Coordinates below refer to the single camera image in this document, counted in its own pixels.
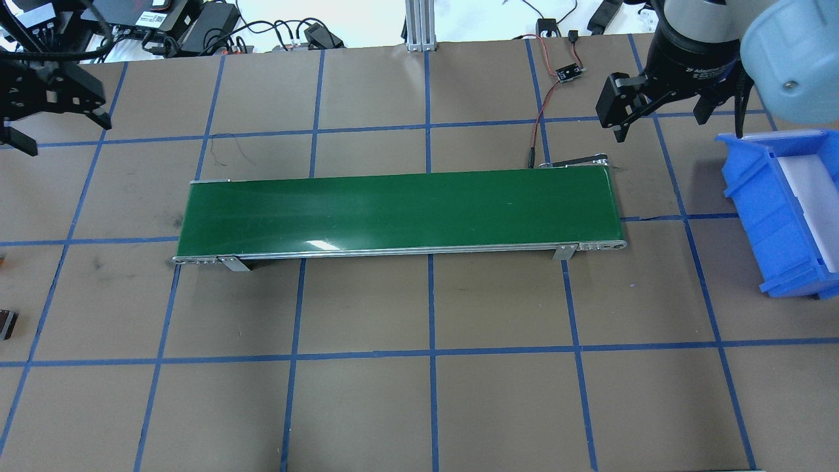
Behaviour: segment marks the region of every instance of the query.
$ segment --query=conveyor belt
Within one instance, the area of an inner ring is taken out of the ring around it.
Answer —
[[[608,168],[193,182],[177,263],[621,249]]]

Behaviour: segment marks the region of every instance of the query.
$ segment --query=blue plastic bin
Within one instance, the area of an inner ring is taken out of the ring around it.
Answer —
[[[725,194],[758,260],[760,290],[770,296],[839,295],[839,132],[743,139],[720,134],[717,140],[728,146]]]

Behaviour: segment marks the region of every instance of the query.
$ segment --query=power adapter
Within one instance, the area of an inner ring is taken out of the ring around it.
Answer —
[[[311,50],[334,50],[345,47],[344,41],[332,34],[322,24],[312,24],[303,31],[303,34],[305,34]]]
[[[205,39],[212,44],[214,40],[210,40],[210,38],[217,34],[220,36],[229,34],[233,31],[233,28],[236,26],[236,22],[238,20],[239,10],[232,3],[204,3],[204,7],[201,9],[201,14],[198,15],[198,19],[195,20],[192,24],[192,28],[186,32],[184,38],[180,42],[180,52],[178,53],[178,56],[191,57],[200,55],[204,52],[204,50],[206,50],[206,46],[204,45]],[[213,30],[212,33],[208,34],[208,32],[214,28],[218,28],[222,32]],[[219,47],[221,46],[219,45],[215,49],[211,50],[210,53],[212,54]]]

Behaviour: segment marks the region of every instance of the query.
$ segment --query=metal bracket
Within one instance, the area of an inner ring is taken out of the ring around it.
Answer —
[[[199,257],[189,257],[189,258],[178,258],[173,257],[172,261],[175,262],[177,265],[187,265],[187,264],[195,264],[195,265],[219,265],[224,264],[225,267],[232,270],[233,272],[250,272],[251,270],[245,265],[242,260],[235,255],[208,255],[208,256],[199,256]]]
[[[554,253],[554,260],[569,260],[572,255],[577,250],[578,244],[562,244],[560,247],[556,248],[556,252]]]
[[[434,0],[405,0],[405,42],[408,51],[437,50],[434,34]]]
[[[218,258],[219,262],[224,264],[233,272],[250,272],[251,270],[235,255],[223,255]]]
[[[627,242],[622,240],[561,244],[560,247],[556,248],[554,260],[569,260],[576,251],[603,251],[623,249],[625,247],[627,247]]]

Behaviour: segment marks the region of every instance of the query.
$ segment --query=label sticker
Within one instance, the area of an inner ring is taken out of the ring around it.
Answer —
[[[166,16],[166,13],[143,12],[135,24],[137,26],[145,26],[147,28],[159,28],[159,26],[166,20]]]

